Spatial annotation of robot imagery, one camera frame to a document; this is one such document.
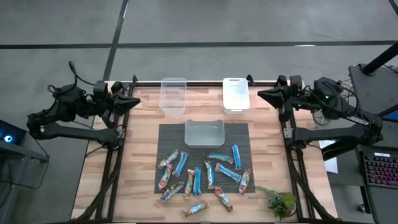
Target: granola bar wrapper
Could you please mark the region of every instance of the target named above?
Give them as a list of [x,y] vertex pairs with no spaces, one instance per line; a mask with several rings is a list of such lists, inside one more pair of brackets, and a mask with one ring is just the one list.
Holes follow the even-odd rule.
[[214,169],[210,164],[210,161],[205,161],[207,169],[207,185],[208,189],[213,189],[214,187]]
[[163,191],[166,188],[167,183],[169,182],[170,176],[172,175],[172,170],[173,170],[172,164],[169,164],[166,166],[166,170],[163,174],[163,177],[161,178],[161,180],[159,181],[159,184],[158,184],[159,190]]
[[176,159],[178,157],[178,150],[175,150],[171,155],[169,155],[167,158],[164,158],[159,165],[157,166],[157,168],[161,169],[167,165],[169,165],[174,159]]
[[246,169],[242,175],[241,183],[239,184],[239,194],[243,195],[249,185],[251,169]]
[[195,180],[193,181],[193,194],[194,195],[201,195],[200,175],[201,175],[200,167],[195,167]]
[[211,152],[207,155],[209,159],[218,159],[219,161],[229,162],[230,164],[234,163],[234,159],[231,156],[222,155],[218,153]]
[[195,171],[188,169],[188,180],[187,180],[187,185],[185,186],[185,189],[184,189],[184,198],[185,199],[189,199],[191,196],[194,176],[195,176]]
[[202,203],[199,203],[197,205],[194,205],[188,209],[181,211],[180,215],[182,218],[187,218],[188,216],[198,213],[208,207],[209,207],[209,203],[207,201],[204,201]]
[[221,200],[221,203],[225,206],[226,210],[228,212],[232,211],[232,204],[229,201],[229,198],[226,196],[224,193],[224,190],[221,189],[219,186],[214,186],[214,193],[218,196],[218,198]]
[[180,180],[178,183],[173,184],[173,186],[167,189],[160,197],[160,199],[162,200],[162,202],[166,202],[168,199],[172,198],[183,186],[184,181]]
[[242,169],[241,155],[239,155],[239,147],[237,144],[232,145],[232,153],[234,154],[235,169]]
[[182,171],[182,168],[184,167],[185,161],[187,161],[188,153],[181,151],[180,153],[180,162],[178,163],[178,166],[175,168],[173,172],[173,176],[176,178],[180,178],[180,174]]
[[222,172],[223,174],[227,175],[228,177],[232,178],[235,180],[237,183],[241,180],[241,176],[233,171],[230,171],[229,169],[225,168],[223,165],[217,162],[216,165],[216,171],[217,172]]

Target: gray floor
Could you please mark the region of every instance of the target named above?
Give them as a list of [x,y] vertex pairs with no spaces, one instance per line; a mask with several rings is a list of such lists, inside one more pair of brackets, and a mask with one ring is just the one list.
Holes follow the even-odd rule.
[[[1,0],[0,44],[110,44],[121,3]],[[129,2],[119,42],[394,40],[397,22],[388,0],[135,0]],[[366,63],[386,48],[118,49],[110,80],[130,80],[133,74],[139,80],[220,80],[249,73],[258,80],[279,74],[301,75],[307,83],[321,76],[347,79],[349,65]],[[48,84],[73,81],[69,60],[95,82],[103,77],[108,54],[109,49],[0,50],[0,118],[25,128],[27,114],[50,106]],[[58,138],[43,145],[51,155],[49,171],[40,189],[20,194],[13,223],[70,218],[87,142]],[[32,175],[32,184],[39,176]],[[334,185],[332,191],[340,218],[372,222],[356,211],[362,203],[359,189]]]

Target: keyboard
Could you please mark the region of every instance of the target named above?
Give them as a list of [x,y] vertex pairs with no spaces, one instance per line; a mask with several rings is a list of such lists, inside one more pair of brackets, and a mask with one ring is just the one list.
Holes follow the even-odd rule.
[[398,157],[363,154],[368,185],[398,189]]

